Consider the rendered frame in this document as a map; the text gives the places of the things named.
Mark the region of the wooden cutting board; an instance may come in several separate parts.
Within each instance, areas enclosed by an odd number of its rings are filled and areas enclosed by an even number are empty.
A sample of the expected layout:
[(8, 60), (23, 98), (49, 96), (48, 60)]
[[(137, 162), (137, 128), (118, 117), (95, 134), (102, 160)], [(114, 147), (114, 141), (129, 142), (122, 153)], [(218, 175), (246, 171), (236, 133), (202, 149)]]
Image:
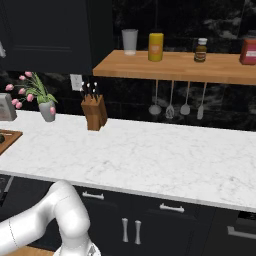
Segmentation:
[(0, 144), (0, 155), (2, 155), (19, 137), (23, 135), (21, 131), (0, 129), (0, 134), (4, 135), (5, 141)]

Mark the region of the hanging metal ladle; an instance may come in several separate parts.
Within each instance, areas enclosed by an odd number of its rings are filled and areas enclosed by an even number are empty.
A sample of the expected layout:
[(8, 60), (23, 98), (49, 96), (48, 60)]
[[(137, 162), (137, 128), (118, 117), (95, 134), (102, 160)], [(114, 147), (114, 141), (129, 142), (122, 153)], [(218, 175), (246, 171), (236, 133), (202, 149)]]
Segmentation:
[(151, 115), (159, 115), (161, 113), (161, 107), (157, 105), (157, 97), (158, 97), (158, 80), (156, 80), (155, 104), (149, 107), (149, 113)]

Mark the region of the wooden knife block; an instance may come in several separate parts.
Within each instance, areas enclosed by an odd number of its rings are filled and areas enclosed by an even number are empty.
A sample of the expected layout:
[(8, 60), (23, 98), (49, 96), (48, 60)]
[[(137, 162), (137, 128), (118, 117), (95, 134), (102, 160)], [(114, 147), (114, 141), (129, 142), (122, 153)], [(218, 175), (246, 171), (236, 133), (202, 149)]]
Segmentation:
[(87, 129), (99, 131), (106, 124), (108, 116), (104, 97), (100, 93), (97, 83), (94, 83), (94, 86), (82, 83), (80, 93), (82, 96), (81, 108), (87, 120)]

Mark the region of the hanging metal whisk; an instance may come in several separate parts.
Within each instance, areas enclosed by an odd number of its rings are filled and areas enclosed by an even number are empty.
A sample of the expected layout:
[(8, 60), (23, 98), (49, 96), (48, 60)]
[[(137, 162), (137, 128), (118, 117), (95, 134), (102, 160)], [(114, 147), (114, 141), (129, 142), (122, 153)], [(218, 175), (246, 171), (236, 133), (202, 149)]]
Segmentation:
[(167, 119), (172, 119), (174, 117), (174, 107), (172, 105), (173, 89), (174, 89), (174, 80), (172, 81), (172, 86), (171, 86), (170, 104), (166, 108), (166, 112), (165, 112), (165, 116)]

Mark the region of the hanging metal spoon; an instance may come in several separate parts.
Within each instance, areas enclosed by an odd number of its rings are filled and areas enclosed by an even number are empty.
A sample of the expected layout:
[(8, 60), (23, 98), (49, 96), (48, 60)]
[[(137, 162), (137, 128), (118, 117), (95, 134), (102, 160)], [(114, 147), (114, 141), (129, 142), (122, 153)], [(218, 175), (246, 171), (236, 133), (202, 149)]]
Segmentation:
[(185, 104), (183, 104), (181, 106), (181, 109), (180, 109), (180, 113), (182, 115), (189, 115), (190, 114), (190, 106), (188, 105), (189, 89), (190, 89), (190, 81), (188, 81)]

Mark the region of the hanging metal spatula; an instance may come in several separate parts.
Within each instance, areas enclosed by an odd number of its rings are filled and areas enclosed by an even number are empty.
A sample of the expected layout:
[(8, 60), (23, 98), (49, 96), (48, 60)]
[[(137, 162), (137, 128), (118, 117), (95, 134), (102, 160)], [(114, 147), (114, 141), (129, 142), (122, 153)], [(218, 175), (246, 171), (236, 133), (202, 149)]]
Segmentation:
[(202, 100), (201, 100), (201, 104), (200, 104), (200, 106), (198, 108), (198, 111), (197, 111), (197, 119), (198, 120), (202, 120), (202, 118), (203, 118), (203, 113), (204, 113), (203, 103), (204, 103), (204, 98), (205, 98), (206, 87), (207, 87), (207, 82), (204, 83)]

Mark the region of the dark drawer front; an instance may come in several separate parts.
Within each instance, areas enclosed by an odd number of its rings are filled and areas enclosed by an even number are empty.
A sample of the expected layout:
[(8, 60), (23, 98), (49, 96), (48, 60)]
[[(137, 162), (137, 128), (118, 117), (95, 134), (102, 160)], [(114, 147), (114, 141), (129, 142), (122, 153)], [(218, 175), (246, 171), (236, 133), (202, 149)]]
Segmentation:
[(154, 197), (140, 196), (138, 203), (150, 213), (165, 214), (204, 224), (210, 223), (215, 213), (214, 207)]
[(76, 186), (75, 189), (85, 204), (114, 206), (124, 211), (132, 208), (133, 197), (130, 194), (81, 186)]

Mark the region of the yellow canister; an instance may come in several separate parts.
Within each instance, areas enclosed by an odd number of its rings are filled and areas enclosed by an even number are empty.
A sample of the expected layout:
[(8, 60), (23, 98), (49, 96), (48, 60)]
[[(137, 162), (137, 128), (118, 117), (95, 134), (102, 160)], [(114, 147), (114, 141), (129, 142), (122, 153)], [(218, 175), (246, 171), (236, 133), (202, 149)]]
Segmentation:
[(150, 33), (148, 44), (148, 59), (153, 62), (159, 62), (163, 56), (163, 33)]

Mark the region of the clear glass cup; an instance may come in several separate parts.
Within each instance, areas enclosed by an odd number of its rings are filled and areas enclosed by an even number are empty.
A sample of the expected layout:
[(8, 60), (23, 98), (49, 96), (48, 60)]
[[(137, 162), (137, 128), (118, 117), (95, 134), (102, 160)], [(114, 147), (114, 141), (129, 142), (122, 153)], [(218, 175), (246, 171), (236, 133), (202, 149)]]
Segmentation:
[(132, 56), (136, 54), (137, 36), (138, 31), (136, 29), (122, 30), (123, 48), (125, 55)]

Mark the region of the dark cabinet door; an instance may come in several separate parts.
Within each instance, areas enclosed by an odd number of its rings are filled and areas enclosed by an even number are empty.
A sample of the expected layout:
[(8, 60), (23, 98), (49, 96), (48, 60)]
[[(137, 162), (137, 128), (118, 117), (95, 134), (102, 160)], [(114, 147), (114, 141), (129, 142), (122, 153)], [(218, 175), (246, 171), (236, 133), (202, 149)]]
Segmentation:
[[(0, 222), (17, 215), (38, 203), (48, 192), (52, 182), (15, 177), (0, 207)], [(52, 220), (43, 237), (31, 243), (32, 247), (55, 252), (61, 246), (56, 220)]]
[(142, 222), (141, 244), (135, 244), (134, 233), (133, 256), (202, 256), (209, 231), (207, 225), (150, 212), (135, 220)]
[(123, 241), (120, 208), (114, 203), (88, 200), (85, 207), (90, 218), (89, 236), (102, 256), (129, 256), (129, 244)]

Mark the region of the brown bottle with white cap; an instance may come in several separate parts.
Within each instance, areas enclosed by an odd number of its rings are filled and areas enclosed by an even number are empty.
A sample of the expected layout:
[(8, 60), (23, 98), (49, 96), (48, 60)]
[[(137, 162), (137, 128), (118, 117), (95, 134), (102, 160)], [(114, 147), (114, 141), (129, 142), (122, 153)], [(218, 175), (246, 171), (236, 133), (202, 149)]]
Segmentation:
[(195, 49), (194, 61), (195, 62), (204, 62), (206, 60), (207, 52), (207, 38), (199, 38), (198, 44)]

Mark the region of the grey toaster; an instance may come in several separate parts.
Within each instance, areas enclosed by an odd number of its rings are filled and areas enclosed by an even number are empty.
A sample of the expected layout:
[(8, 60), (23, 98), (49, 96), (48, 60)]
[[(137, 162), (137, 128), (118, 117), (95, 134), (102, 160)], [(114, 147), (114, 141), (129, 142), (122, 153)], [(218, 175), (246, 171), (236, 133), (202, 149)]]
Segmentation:
[(0, 93), (0, 121), (14, 121), (16, 118), (11, 96), (8, 93)]

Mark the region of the dark upper cabinet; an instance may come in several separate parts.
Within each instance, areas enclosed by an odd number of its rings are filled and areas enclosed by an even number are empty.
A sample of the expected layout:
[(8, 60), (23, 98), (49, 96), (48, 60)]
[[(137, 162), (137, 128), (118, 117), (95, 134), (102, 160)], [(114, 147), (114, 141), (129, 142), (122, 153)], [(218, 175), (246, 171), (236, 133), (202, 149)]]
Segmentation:
[(0, 0), (0, 69), (90, 75), (114, 49), (112, 0)]

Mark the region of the white wall outlet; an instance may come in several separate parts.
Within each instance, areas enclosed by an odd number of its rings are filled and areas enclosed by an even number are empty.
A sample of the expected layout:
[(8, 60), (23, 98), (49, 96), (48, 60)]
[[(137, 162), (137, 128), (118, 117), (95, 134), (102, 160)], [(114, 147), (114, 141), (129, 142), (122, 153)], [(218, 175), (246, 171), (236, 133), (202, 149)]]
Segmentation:
[(73, 91), (79, 91), (82, 88), (82, 76), (77, 74), (70, 75), (71, 87)]

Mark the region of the wooden wall shelf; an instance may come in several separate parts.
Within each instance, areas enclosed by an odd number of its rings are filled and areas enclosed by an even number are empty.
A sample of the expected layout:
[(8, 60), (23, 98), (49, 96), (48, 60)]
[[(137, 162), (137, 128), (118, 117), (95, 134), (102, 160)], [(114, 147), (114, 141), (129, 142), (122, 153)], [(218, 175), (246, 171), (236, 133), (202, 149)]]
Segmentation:
[(128, 56), (113, 50), (94, 69), (94, 76), (174, 80), (256, 86), (256, 65), (242, 65), (238, 54), (208, 53), (197, 63), (190, 52), (164, 52), (160, 62), (148, 60), (147, 51)]

